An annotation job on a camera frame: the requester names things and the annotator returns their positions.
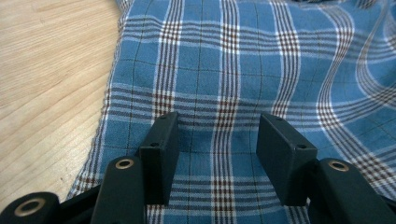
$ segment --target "blue plaid fabric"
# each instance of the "blue plaid fabric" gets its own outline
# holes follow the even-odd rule
[[[308,223],[306,207],[280,205],[255,155],[261,112],[396,199],[396,1],[118,3],[103,116],[69,197],[177,111],[170,204],[149,206],[149,223]]]

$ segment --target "black mount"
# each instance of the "black mount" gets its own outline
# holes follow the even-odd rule
[[[177,132],[177,112],[160,116],[134,157],[109,163],[102,185],[64,203],[49,192],[25,195],[0,223],[147,223],[147,204],[169,204]],[[318,161],[315,146],[282,118],[261,115],[256,153],[282,205],[310,199],[311,223],[396,223],[395,202],[377,195],[352,164]]]
[[[0,223],[146,223],[146,204],[169,203],[178,158],[177,112],[157,118],[136,155],[116,158],[102,185],[59,203],[49,192],[25,195]]]
[[[282,205],[310,199],[313,224],[396,223],[393,201],[377,195],[352,164],[318,161],[315,146],[282,118],[262,114],[256,154]]]

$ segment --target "brass grommet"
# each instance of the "brass grommet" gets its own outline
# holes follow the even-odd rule
[[[23,207],[25,207],[29,203],[36,203],[36,205],[32,208],[23,209]],[[27,216],[32,215],[33,213],[37,212],[38,210],[40,210],[44,206],[45,203],[46,203],[46,200],[44,200],[43,198],[30,199],[24,203],[21,203],[15,209],[14,214],[17,217],[27,217]]]
[[[349,170],[349,167],[341,161],[329,161],[329,165],[337,171],[347,172]]]
[[[134,161],[130,159],[123,159],[120,160],[116,163],[116,168],[123,170],[123,169],[128,169],[129,167],[134,165]]]

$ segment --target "wood grain surface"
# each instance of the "wood grain surface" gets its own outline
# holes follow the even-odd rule
[[[91,147],[120,11],[115,0],[0,2],[0,211],[65,199]]]

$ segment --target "small hole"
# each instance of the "small hole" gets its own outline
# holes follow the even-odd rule
[[[21,208],[21,210],[23,212],[26,212],[26,211],[29,211],[29,210],[37,208],[39,204],[40,204],[39,202],[30,202],[30,203],[27,203],[25,206],[23,206]]]
[[[130,163],[131,163],[130,161],[122,161],[122,162],[120,162],[120,166],[127,166]]]
[[[345,169],[346,168],[343,164],[338,163],[338,162],[334,162],[332,165],[337,167],[338,169]]]
[[[334,170],[337,171],[346,172],[349,170],[349,167],[347,167],[347,165],[343,164],[340,161],[329,161],[329,165],[330,167],[332,167]]]
[[[127,169],[134,165],[134,161],[130,159],[120,160],[116,163],[116,168],[119,170]]]
[[[306,148],[306,145],[297,145],[297,148]]]
[[[42,198],[33,198],[22,204],[20,204],[14,211],[14,215],[17,217],[26,217],[34,214],[40,210],[46,201]]]

